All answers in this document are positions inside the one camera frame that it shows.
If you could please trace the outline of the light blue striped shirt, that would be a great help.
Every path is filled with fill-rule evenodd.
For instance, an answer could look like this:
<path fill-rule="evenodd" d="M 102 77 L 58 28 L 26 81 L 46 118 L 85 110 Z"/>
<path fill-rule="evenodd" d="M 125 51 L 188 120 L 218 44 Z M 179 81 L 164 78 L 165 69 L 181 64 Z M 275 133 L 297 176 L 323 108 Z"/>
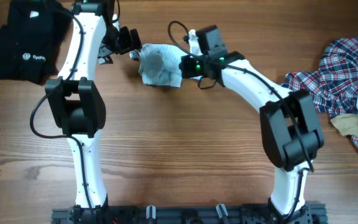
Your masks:
<path fill-rule="evenodd" d="M 140 62 L 138 73 L 143 84 L 175 88 L 181 87 L 179 64 L 185 55 L 178 47 L 167 44 L 144 44 L 140 50 L 130 52 L 130 58 Z"/>

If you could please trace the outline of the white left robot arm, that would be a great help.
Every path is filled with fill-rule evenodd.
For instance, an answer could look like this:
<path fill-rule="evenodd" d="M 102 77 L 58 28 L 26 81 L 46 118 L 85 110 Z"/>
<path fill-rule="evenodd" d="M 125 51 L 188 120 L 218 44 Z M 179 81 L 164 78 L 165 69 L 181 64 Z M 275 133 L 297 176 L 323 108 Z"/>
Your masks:
<path fill-rule="evenodd" d="M 58 128 L 73 153 L 76 206 L 102 207 L 107 191 L 101 177 L 99 142 L 106 123 L 106 106 L 94 82 L 97 63 L 111 63 L 112 54 L 123 55 L 142 47 L 137 30 L 119 25 L 116 1 L 75 1 L 73 34 L 58 77 L 49 80 L 45 93 Z"/>

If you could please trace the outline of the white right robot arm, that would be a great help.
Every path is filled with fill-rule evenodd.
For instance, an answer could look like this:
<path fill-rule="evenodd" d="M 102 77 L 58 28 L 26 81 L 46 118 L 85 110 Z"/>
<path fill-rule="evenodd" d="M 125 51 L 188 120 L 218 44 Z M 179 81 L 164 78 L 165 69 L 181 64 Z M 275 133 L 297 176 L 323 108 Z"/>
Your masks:
<path fill-rule="evenodd" d="M 262 145 L 275 167 L 268 200 L 271 223 L 291 223 L 306 215 L 306 176 L 324 137 L 311 95 L 282 87 L 258 72 L 239 52 L 228 52 L 216 25 L 191 30 L 181 58 L 183 78 L 208 78 L 246 100 L 260 116 Z"/>

